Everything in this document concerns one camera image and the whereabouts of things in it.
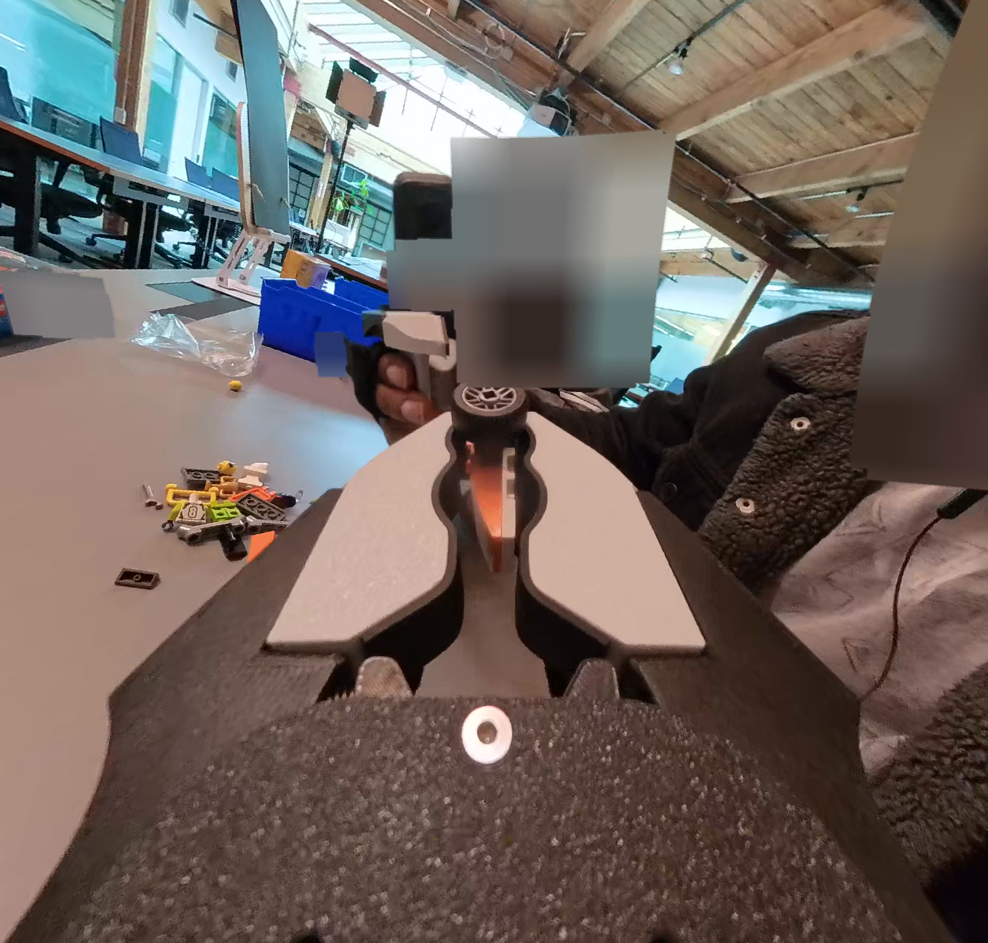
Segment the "person's right forearm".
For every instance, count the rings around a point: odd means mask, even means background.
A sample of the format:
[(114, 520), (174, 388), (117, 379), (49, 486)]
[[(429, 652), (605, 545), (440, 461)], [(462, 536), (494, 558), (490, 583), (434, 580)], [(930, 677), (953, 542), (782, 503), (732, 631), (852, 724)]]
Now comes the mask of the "person's right forearm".
[(660, 391), (634, 408), (591, 411), (542, 389), (525, 393), (531, 411), (597, 451), (636, 489), (665, 502), (702, 493), (690, 447), (698, 418), (695, 395)]

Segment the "long wooden desk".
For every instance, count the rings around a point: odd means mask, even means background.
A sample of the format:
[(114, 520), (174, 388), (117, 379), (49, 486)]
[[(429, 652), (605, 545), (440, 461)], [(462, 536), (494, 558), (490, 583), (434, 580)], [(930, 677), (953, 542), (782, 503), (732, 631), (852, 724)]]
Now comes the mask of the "long wooden desk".
[(1, 119), (1, 132), (2, 148), (12, 153), (15, 214), (12, 227), (2, 229), (2, 234), (11, 237), (14, 251), (28, 257), (34, 256), (40, 244), (66, 251), (51, 235), (41, 231), (41, 159), (65, 162), (108, 175), (112, 195), (135, 204), (136, 213), (129, 221), (126, 234), (125, 268), (128, 270), (150, 269), (159, 216), (166, 206), (177, 207), (180, 203), (203, 206), (203, 214), (197, 221), (201, 235), (191, 264), (198, 270), (208, 270), (217, 223), (240, 221), (239, 203), (208, 187), (84, 147), (9, 118)]

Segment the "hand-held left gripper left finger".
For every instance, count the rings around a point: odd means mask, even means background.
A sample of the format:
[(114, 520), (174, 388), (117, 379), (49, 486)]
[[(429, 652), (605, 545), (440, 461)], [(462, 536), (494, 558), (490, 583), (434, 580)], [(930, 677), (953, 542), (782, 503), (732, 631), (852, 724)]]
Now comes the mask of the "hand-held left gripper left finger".
[(411, 685), (456, 639), (457, 537), (440, 490), (454, 474), (439, 416), (358, 470), (339, 494), (265, 640), (273, 653), (385, 656)]

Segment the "orange lego race car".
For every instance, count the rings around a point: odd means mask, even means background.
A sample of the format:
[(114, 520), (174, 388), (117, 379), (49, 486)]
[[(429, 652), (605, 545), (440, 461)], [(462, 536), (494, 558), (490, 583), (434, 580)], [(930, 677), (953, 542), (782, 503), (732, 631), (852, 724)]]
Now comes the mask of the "orange lego race car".
[(526, 397), (505, 386), (458, 385), (451, 421), (467, 481), (477, 542), (489, 570), (511, 564), (518, 526), (516, 470), (525, 431)]

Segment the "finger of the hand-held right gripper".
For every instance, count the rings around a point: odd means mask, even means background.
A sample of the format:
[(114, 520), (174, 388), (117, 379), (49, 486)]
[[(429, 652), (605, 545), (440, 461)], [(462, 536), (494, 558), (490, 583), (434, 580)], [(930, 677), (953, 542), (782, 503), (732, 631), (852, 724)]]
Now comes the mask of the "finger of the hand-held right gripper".
[(457, 348), (444, 318), (426, 312), (387, 312), (384, 343), (412, 361), (418, 390), (427, 398), (451, 398), (456, 386)]

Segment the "person's right hand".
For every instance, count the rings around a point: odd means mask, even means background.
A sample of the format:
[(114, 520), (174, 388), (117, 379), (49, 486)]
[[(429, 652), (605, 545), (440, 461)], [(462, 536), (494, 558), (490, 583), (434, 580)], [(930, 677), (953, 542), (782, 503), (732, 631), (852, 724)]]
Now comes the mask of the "person's right hand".
[(358, 404), (381, 426), (392, 424), (411, 431), (440, 415), (420, 389), (410, 354), (383, 342), (346, 341), (347, 374)]

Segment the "person's pale printed shirt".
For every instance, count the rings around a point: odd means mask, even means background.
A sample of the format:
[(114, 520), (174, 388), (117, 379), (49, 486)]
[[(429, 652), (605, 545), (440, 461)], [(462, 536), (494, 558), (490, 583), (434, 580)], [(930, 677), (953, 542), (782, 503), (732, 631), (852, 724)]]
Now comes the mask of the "person's pale printed shirt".
[(772, 613), (858, 698), (858, 745), (878, 774), (986, 664), (986, 500), (890, 483), (867, 496), (779, 581)]

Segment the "blue plastic bin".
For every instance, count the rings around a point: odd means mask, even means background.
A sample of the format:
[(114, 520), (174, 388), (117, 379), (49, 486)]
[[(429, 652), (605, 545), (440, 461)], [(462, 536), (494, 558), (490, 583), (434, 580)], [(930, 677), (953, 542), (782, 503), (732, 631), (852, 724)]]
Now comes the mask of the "blue plastic bin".
[(321, 375), (330, 376), (350, 346), (376, 342), (364, 334), (364, 313), (387, 307), (386, 291), (290, 250), (279, 276), (262, 283), (256, 332), (265, 346), (316, 363)]

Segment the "clear plastic bag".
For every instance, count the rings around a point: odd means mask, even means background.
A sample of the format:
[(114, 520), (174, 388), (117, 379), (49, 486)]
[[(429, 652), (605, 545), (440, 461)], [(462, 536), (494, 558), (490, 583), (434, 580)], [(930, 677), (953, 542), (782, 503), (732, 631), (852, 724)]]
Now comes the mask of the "clear plastic bag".
[(259, 359), (257, 332), (211, 325), (176, 313), (152, 312), (129, 337), (135, 346), (202, 365), (229, 380), (250, 376)]

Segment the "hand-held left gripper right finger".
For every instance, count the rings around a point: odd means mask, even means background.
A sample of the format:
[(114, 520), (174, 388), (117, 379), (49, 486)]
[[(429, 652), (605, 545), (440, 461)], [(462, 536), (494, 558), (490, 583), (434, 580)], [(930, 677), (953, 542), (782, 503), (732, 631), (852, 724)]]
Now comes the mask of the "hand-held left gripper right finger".
[(546, 418), (519, 464), (518, 636), (550, 685), (602, 660), (698, 657), (707, 640), (633, 483)]

